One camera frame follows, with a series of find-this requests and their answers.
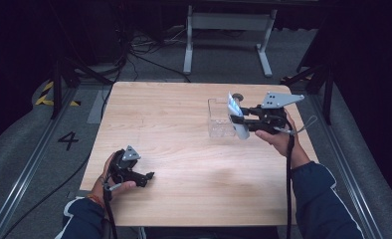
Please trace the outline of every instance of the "wrist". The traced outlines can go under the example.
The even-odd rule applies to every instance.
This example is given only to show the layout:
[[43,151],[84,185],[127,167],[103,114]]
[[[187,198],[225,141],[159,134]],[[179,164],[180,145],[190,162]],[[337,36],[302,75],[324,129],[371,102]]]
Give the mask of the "wrist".
[[300,144],[296,144],[292,151],[292,169],[300,167],[310,162],[307,154]]
[[90,193],[90,194],[87,195],[87,198],[90,201],[92,201],[92,202],[96,203],[97,205],[99,205],[102,209],[105,209],[104,204],[103,204],[103,199],[100,196],[98,196],[96,194]]

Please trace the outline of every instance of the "black curtain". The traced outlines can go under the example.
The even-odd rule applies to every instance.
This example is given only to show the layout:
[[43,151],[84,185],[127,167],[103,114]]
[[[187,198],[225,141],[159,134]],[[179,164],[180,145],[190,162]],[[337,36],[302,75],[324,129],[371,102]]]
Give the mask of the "black curtain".
[[392,1],[346,6],[355,10],[326,18],[302,64],[331,57],[335,83],[392,188]]
[[58,57],[96,62],[82,23],[76,1],[0,0],[0,134],[32,109]]

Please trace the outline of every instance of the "printed number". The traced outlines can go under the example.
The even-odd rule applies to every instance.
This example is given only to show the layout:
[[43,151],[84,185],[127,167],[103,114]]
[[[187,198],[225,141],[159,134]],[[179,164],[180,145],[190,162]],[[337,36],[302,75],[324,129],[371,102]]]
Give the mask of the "printed number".
[[59,142],[68,142],[69,144],[67,145],[67,151],[70,150],[70,147],[72,146],[72,142],[77,142],[79,141],[78,139],[75,139],[76,133],[71,131],[68,134],[64,135],[63,137],[59,138]]

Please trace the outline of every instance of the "gray carpet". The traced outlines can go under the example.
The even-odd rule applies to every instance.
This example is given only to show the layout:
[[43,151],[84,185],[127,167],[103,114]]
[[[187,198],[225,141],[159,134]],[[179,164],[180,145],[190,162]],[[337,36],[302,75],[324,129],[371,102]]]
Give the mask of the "gray carpet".
[[[267,79],[255,51],[255,44],[261,35],[247,32],[240,37],[229,37],[221,32],[200,33],[194,41],[192,74],[188,79],[192,83],[278,84],[282,77],[296,74],[295,69],[314,34],[314,31],[304,30],[274,31],[267,48],[274,75]],[[141,57],[181,72],[184,52],[185,45],[177,42]],[[185,82],[179,73],[162,69],[133,56],[128,58],[129,62],[122,70],[120,81]],[[94,66],[94,69],[106,67],[109,65],[101,64]],[[31,96],[32,103],[36,101],[46,82],[47,79],[43,79],[43,85]],[[303,85],[304,83],[298,83],[292,86],[293,92],[305,94]],[[103,87],[95,80],[83,79],[74,97],[81,105],[67,106],[59,119],[48,146],[39,159],[39,166],[20,202],[15,205],[13,215],[8,216],[10,220],[2,234],[33,205],[71,176],[87,158],[98,133],[103,97],[108,90],[108,87]],[[304,121],[317,115],[312,101],[313,96],[306,96],[304,101],[297,104]],[[50,106],[34,106],[30,113],[16,121],[0,136],[0,208],[34,152],[45,127],[51,122],[51,113]],[[331,121],[332,129],[361,187],[369,205],[368,209],[378,224],[382,238],[392,238],[392,191],[376,166],[337,87],[332,97]],[[58,140],[70,132],[74,132],[75,139],[79,141],[72,143],[68,150],[68,144]],[[328,166],[338,180],[338,194],[360,227],[364,228],[350,192],[341,179],[335,153],[321,124],[315,123],[307,132],[319,161]],[[85,168],[82,168],[64,187],[34,209],[7,238],[54,238],[62,229],[63,208],[71,200],[68,195],[79,189],[84,170]],[[285,238],[285,230],[285,227],[279,227],[281,238]],[[137,237],[134,228],[120,228],[119,235],[120,238]],[[300,238],[296,227],[293,238]]]

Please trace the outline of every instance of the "metal frame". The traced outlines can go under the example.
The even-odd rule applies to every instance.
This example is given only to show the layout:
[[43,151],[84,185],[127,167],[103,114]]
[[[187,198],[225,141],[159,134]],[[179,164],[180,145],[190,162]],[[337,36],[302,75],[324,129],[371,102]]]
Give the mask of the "metal frame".
[[225,13],[193,13],[190,5],[187,12],[187,45],[184,56],[183,73],[189,75],[192,71],[193,58],[193,29],[227,29],[244,31],[265,31],[261,44],[257,44],[257,52],[266,77],[273,75],[270,63],[265,53],[271,32],[274,27],[277,10],[271,14],[225,14]]

